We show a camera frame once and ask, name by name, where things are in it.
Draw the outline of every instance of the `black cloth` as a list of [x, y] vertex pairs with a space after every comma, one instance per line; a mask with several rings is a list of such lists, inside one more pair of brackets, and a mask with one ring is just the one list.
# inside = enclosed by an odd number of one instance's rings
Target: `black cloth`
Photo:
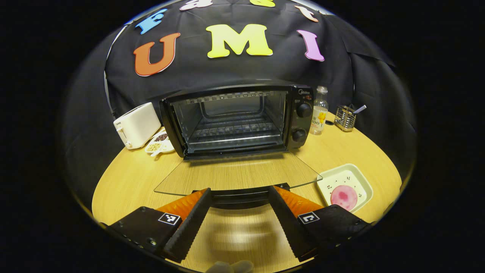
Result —
[[[211, 6], [185, 12], [178, 10], [185, 1], [163, 7], [168, 10], [161, 23], [140, 35], [141, 29], [135, 26], [152, 12], [121, 33], [107, 61], [110, 45], [121, 28], [82, 65], [69, 90], [62, 131], [71, 186], [88, 208], [98, 180], [123, 148], [105, 96], [103, 70], [115, 117], [152, 102], [160, 118], [159, 101], [167, 94], [224, 82], [273, 79], [313, 88], [326, 86], [332, 113], [338, 105], [367, 105], [368, 109], [357, 118], [356, 128], [391, 158], [403, 179], [406, 177], [415, 157], [414, 112], [394, 64], [378, 46], [336, 16], [313, 11], [319, 22], [308, 20], [293, 1], [280, 0], [274, 8], [248, 1], [212, 2]], [[211, 33], [206, 27], [216, 24], [227, 24], [239, 33], [247, 24], [266, 26], [266, 40], [273, 55], [250, 56], [245, 50], [237, 55], [226, 45], [229, 56], [209, 59]], [[317, 35], [325, 61], [305, 57], [306, 46], [297, 30]], [[158, 62], [163, 56], [159, 40], [176, 32], [181, 35], [176, 39], [172, 64], [160, 73], [138, 76], [134, 69], [135, 49], [155, 42], [150, 62]]]

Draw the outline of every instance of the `round wooden table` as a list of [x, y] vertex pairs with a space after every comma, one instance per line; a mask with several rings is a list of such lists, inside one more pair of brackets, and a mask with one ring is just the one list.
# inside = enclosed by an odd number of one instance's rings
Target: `round wooden table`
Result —
[[[333, 114], [327, 114], [327, 119], [334, 118]], [[356, 165], [374, 192], [373, 198], [355, 213], [366, 222], [379, 220], [399, 195], [401, 178], [396, 167], [377, 145], [356, 128], [346, 133], [336, 126], [325, 125], [323, 134], [309, 135], [304, 146], [292, 151], [292, 154], [316, 173], [347, 163]], [[92, 202], [93, 217], [111, 225], [140, 206], [156, 209], [179, 199], [181, 196], [158, 193], [154, 189], [181, 162], [182, 158], [176, 152], [151, 157], [144, 148], [122, 149], [98, 182]], [[196, 177], [185, 179], [170, 186], [186, 191], [191, 188], [187, 183], [196, 180]], [[226, 189], [233, 188], [234, 184], [228, 181]], [[291, 191], [325, 206], [316, 183], [292, 188]], [[269, 204], [243, 210], [210, 208], [186, 259], [175, 264], [204, 272], [216, 261], [232, 264], [240, 260], [252, 261], [256, 273], [277, 272], [302, 264], [294, 257]]]

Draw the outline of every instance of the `bottle cap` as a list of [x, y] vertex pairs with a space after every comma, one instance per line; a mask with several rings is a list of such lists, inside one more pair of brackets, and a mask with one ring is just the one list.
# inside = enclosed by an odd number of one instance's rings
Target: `bottle cap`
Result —
[[317, 91], [318, 93], [322, 93], [322, 94], [328, 93], [327, 87], [321, 86], [321, 85], [317, 86]]

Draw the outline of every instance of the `letter m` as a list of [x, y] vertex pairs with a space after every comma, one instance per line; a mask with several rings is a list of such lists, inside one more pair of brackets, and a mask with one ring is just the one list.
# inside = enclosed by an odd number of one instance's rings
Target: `letter m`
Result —
[[213, 25], [206, 28], [212, 33], [212, 50], [207, 53], [209, 58], [219, 58], [229, 56], [230, 51], [225, 48], [224, 42], [236, 53], [240, 55], [247, 42], [249, 47], [246, 52], [249, 55], [273, 55], [273, 51], [268, 47], [264, 31], [266, 27], [257, 24], [248, 24], [241, 33], [237, 33], [228, 25]]

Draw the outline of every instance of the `foam letter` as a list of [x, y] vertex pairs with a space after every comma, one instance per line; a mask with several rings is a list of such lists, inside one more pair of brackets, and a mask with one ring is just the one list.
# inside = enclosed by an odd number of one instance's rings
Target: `foam letter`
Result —
[[167, 9], [162, 9], [159, 12], [155, 13], [154, 15], [148, 17], [147, 19], [141, 21], [135, 27], [142, 28], [142, 32], [140, 34], [144, 34], [147, 31], [151, 30], [154, 26], [160, 24], [161, 19], [163, 18], [163, 12], [167, 11]]
[[207, 53], [207, 57], [229, 56], [230, 51], [224, 47], [224, 42], [237, 55], [243, 52], [246, 43], [249, 42], [249, 48], [246, 50], [249, 55], [271, 56], [273, 51], [268, 47], [264, 35], [266, 29], [263, 25], [248, 24], [239, 34], [228, 25], [208, 26], [206, 30], [212, 33], [212, 50]]
[[212, 0], [192, 0], [185, 3], [180, 10], [190, 10], [193, 8], [203, 8], [212, 5]]
[[323, 62], [325, 58], [320, 54], [320, 50], [318, 49], [317, 36], [304, 30], [297, 30], [297, 32], [303, 36], [303, 40], [307, 46], [305, 56], [310, 60]]
[[146, 43], [135, 49], [135, 72], [142, 76], [150, 76], [167, 68], [175, 57], [175, 39], [180, 36], [180, 33], [169, 34], [160, 42], [163, 43], [163, 58], [154, 64], [150, 63], [150, 48], [155, 44], [154, 42]]
[[276, 6], [275, 3], [273, 3], [273, 0], [249, 0], [253, 5], [256, 6], [263, 6], [263, 7], [274, 7]]
[[304, 7], [300, 7], [300, 6], [295, 6], [295, 8], [299, 9], [303, 13], [303, 15], [306, 18], [308, 18], [309, 20], [314, 21], [314, 22], [318, 22], [318, 20], [312, 16], [313, 12], [309, 11], [308, 9], [306, 9]]

